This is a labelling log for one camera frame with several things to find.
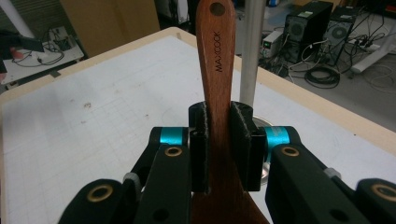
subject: white table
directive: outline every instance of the white table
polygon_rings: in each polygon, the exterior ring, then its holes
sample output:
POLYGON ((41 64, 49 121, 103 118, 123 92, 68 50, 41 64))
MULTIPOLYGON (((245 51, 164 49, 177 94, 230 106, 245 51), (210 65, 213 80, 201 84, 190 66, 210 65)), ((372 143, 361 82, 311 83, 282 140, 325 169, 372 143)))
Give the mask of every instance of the white table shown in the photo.
MULTIPOLYGON (((235 57, 233 100, 239 96, 235 57)), ((188 126, 204 100, 195 38, 171 28, 75 64, 53 79, 7 91, 2 105, 2 219, 55 223, 97 178, 121 181, 154 126, 188 126)), ((367 177, 396 182, 396 133, 259 69, 255 115, 294 126, 352 188, 367 177)), ((269 217, 265 187, 252 196, 269 217)))
MULTIPOLYGON (((6 66, 7 69, 7 76, 1 82, 2 85, 7 85, 9 83, 18 81, 25 77, 29 77, 37 73, 45 72, 47 70, 53 69, 65 63, 70 63, 73 61, 78 62, 82 57, 84 57, 84 53, 77 44, 76 40, 72 36, 69 36, 67 34, 64 27, 53 28, 51 30, 53 30, 54 32, 55 31, 58 32, 57 34, 57 36, 59 36, 58 38, 66 38, 66 37, 69 38, 69 42, 72 48, 63 51, 64 57, 59 62, 56 62, 57 59, 61 56, 61 53, 51 52, 47 49, 44 49, 45 52, 33 51, 31 53, 31 56, 27 56, 27 54, 31 51, 26 49, 21 49, 19 50, 19 52, 25 53, 26 59, 24 60, 16 59, 15 60, 16 62, 20 61, 19 62, 20 65, 12 62, 11 59, 4 60, 4 65, 6 66), (38 58, 42 60, 42 63, 48 63, 49 65, 40 64, 37 61, 38 58)), ((53 33, 49 33, 49 39, 51 40, 55 39, 53 33)))

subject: white wire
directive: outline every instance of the white wire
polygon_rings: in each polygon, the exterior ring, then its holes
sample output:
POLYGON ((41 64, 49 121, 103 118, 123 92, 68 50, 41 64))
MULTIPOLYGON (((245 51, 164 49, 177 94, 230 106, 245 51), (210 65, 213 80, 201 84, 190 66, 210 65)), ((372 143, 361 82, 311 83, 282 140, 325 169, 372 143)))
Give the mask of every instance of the white wire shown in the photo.
POLYGON ((303 62, 305 62, 306 60, 308 60, 309 57, 311 57, 312 54, 310 54, 307 58, 304 59, 304 53, 305 53, 305 51, 306 51, 308 48, 311 48, 311 49, 312 49, 312 48, 314 47, 314 45, 316 45, 316 44, 323 44, 323 43, 326 43, 327 41, 329 41, 329 40, 328 40, 328 39, 325 39, 325 40, 323 40, 323 41, 315 42, 315 43, 313 43, 313 44, 310 44, 310 45, 306 46, 306 48, 303 50, 303 53, 301 54, 301 60, 302 60, 303 62))
POLYGON ((283 62, 282 62, 282 64, 279 66, 279 70, 277 70, 277 75, 279 76, 279 74, 280 74, 280 71, 282 70, 282 68, 283 68, 283 62))
POLYGON ((294 79, 293 79, 293 77, 290 75, 290 73, 289 73, 289 72, 288 72, 288 76, 290 77, 290 79, 291 79, 291 82, 295 84, 295 82, 294 82, 294 79))
POLYGON ((393 69, 390 68, 390 67, 388 67, 388 66, 385 66, 385 65, 383 65, 383 64, 373 64, 373 65, 371 65, 370 67, 368 67, 367 69, 374 68, 374 67, 384 67, 384 68, 388 69, 389 72, 388 72, 387 74, 385 74, 384 76, 381 76, 381 77, 374 77, 374 78, 372 78, 372 79, 370 79, 370 80, 368 79, 367 75, 362 74, 363 78, 370 84, 370 86, 371 86, 373 89, 375 89, 375 90, 377 90, 377 91, 382 91, 382 92, 385 92, 385 93, 396 93, 396 91, 387 91, 387 90, 383 90, 383 89, 385 89, 385 88, 391 88, 391 87, 395 86, 395 80, 394 80, 393 77, 391 76, 391 75, 393 74, 393 72, 394 72, 393 69), (375 84, 375 80, 382 79, 382 78, 389 78, 390 81, 391 81, 390 85, 388 85, 388 86, 381 86, 381 85, 375 84))
MULTIPOLYGON (((327 42, 327 41, 328 41, 328 40, 326 39, 326 40, 323 40, 323 41, 319 41, 319 42, 313 43, 312 45, 323 44, 323 43, 325 43, 325 42, 327 42)), ((291 70, 292 67, 297 66, 297 65, 302 64, 302 63, 306 63, 306 64, 311 65, 311 67, 310 67, 310 68, 307 68, 306 70, 312 69, 312 68, 314 68, 315 66, 317 66, 317 65, 319 64, 319 62, 320 62, 320 60, 321 60, 322 57, 320 57, 315 63, 309 63, 309 62, 306 61, 309 57, 311 57, 312 54, 309 55, 309 56, 304 60, 303 55, 304 55, 304 51, 305 51, 307 48, 305 48, 305 49, 303 50, 303 53, 302 53, 302 56, 301 56, 301 57, 302 57, 302 61, 299 62, 299 63, 295 63, 295 64, 289 66, 289 70, 291 70)))
POLYGON ((285 41, 283 42, 282 47, 284 47, 286 45, 286 42, 288 42, 288 38, 289 38, 289 34, 286 35, 285 41))

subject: wooden handle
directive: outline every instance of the wooden handle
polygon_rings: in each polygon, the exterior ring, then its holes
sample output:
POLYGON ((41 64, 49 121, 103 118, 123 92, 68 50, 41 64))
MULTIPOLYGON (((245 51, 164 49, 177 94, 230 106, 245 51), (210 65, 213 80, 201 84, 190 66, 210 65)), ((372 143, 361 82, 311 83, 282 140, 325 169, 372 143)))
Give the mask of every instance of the wooden handle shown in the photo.
POLYGON ((201 0, 197 9, 197 45, 209 118, 208 194, 195 193, 191 223, 268 223, 243 191, 231 157, 229 117, 235 41, 231 0, 201 0))

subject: metal pole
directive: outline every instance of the metal pole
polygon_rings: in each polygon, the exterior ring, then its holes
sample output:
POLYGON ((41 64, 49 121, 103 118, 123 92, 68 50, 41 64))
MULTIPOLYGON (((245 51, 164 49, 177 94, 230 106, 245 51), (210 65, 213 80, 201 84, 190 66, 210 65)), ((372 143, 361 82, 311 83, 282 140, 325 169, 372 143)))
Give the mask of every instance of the metal pole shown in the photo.
POLYGON ((259 48, 262 41, 262 23, 266 1, 247 0, 245 2, 245 40, 242 51, 241 89, 239 101, 253 106, 256 90, 259 48))
POLYGON ((15 9, 9 0, 0 0, 0 7, 4 10, 8 18, 11 20, 21 35, 32 38, 35 37, 32 31, 30 31, 29 27, 27 27, 17 9, 15 9))

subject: grid paper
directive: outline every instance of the grid paper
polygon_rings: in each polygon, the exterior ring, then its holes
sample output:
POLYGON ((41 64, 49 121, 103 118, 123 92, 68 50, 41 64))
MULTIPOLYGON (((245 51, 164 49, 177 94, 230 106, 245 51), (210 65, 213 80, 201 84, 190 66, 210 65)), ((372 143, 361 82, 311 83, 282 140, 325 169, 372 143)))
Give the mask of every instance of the grid paper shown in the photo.
MULTIPOLYGON (((233 76, 237 100, 240 74, 233 76)), ((56 223, 86 184, 121 181, 152 127, 188 126, 188 107, 203 100, 197 50, 168 36, 4 104, 8 223, 56 223)), ((254 108, 294 126, 350 187, 374 176, 396 182, 392 155, 283 95, 258 84, 254 108)), ((252 197, 269 217, 264 191, 252 197)))

